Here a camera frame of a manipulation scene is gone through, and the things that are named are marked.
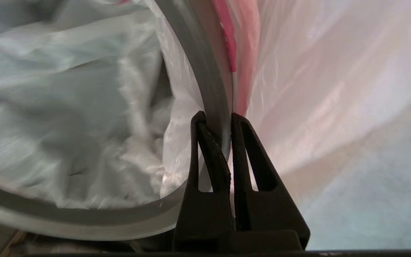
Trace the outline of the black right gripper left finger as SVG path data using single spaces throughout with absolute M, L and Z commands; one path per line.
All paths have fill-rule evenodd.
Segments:
M 230 171 L 220 146 L 207 127 L 203 111 L 190 126 L 190 168 L 173 236 L 176 252 L 218 252 L 220 238 L 234 231 L 230 208 Z M 199 156 L 210 178 L 212 192 L 199 189 Z

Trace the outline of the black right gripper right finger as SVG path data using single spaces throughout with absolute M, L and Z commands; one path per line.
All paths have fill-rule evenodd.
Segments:
M 271 250 L 305 250 L 310 230 L 249 120 L 231 118 L 236 229 Z

